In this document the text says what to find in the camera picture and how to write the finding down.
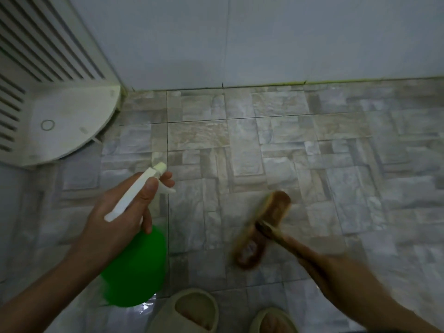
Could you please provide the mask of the brown scrub brush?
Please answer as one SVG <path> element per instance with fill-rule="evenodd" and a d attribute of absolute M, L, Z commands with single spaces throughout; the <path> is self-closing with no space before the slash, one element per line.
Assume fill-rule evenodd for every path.
<path fill-rule="evenodd" d="M 256 268 L 270 243 L 276 243 L 297 258 L 304 258 L 307 248 L 297 240 L 290 240 L 280 230 L 280 223 L 291 207 L 291 198 L 282 190 L 273 191 L 259 206 L 254 217 L 242 228 L 234 241 L 231 257 L 242 270 Z"/>

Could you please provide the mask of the person's right forearm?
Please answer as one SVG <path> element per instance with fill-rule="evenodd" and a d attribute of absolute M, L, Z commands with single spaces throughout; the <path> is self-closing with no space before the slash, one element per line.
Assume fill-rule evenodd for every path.
<path fill-rule="evenodd" d="M 397 303 L 380 284 L 360 285 L 344 297 L 348 316 L 367 330 L 444 333 Z"/>

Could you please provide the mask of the person's left forearm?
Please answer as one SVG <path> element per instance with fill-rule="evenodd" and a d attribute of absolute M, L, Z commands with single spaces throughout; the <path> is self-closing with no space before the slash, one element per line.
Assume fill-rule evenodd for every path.
<path fill-rule="evenodd" d="M 43 333 L 100 274 L 107 257 L 75 252 L 0 308 L 0 333 Z"/>

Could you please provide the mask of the white corner shelf rack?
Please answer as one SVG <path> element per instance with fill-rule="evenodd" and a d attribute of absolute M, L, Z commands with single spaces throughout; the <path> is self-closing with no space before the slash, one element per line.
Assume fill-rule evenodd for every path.
<path fill-rule="evenodd" d="M 36 166 L 97 141 L 122 91 L 69 0 L 0 0 L 0 162 Z"/>

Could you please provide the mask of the person's right hand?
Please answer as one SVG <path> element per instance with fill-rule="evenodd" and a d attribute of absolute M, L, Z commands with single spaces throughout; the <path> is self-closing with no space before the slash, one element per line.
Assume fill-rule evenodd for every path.
<path fill-rule="evenodd" d="M 319 254 L 305 246 L 297 259 L 324 296 L 350 318 L 365 315 L 389 297 L 372 272 L 357 261 Z"/>

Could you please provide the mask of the beige slipper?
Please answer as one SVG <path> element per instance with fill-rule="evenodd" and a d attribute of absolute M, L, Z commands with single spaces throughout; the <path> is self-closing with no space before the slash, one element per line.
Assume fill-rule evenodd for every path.
<path fill-rule="evenodd" d="M 216 333 L 219 306 L 205 290 L 189 288 L 171 296 L 154 316 L 146 333 Z"/>
<path fill-rule="evenodd" d="M 248 333 L 299 333 L 299 330 L 288 313 L 269 307 L 255 315 Z"/>

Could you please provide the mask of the green spray bottle white nozzle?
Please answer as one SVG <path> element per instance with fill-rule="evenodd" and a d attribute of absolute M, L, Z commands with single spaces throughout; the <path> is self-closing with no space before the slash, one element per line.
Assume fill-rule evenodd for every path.
<path fill-rule="evenodd" d="M 105 221 L 112 222 L 121 216 L 150 177 L 158 181 L 156 196 L 175 193 L 159 180 L 166 171 L 167 165 L 163 162 L 145 170 L 104 217 Z M 150 234 L 141 230 L 101 273 L 103 296 L 108 304 L 127 308 L 152 298 L 163 286 L 166 253 L 167 244 L 161 230 L 154 225 Z"/>

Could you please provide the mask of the person's left hand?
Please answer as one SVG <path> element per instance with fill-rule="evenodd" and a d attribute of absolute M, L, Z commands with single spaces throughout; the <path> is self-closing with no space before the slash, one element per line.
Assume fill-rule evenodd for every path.
<path fill-rule="evenodd" d="M 107 267 L 141 230 L 146 234 L 152 232 L 152 218 L 130 217 L 130 204 L 135 197 L 130 199 L 130 204 L 118 218 L 111 222 L 106 221 L 104 218 L 108 213 L 112 212 L 119 200 L 141 174 L 139 172 L 132 175 L 100 196 L 88 216 L 85 228 L 79 239 L 72 246 L 69 254 L 86 252 L 106 256 L 108 260 L 105 267 Z M 160 182 L 169 188 L 175 185 L 175 182 L 172 180 L 172 173 L 169 171 L 165 172 L 157 181 L 158 187 Z"/>

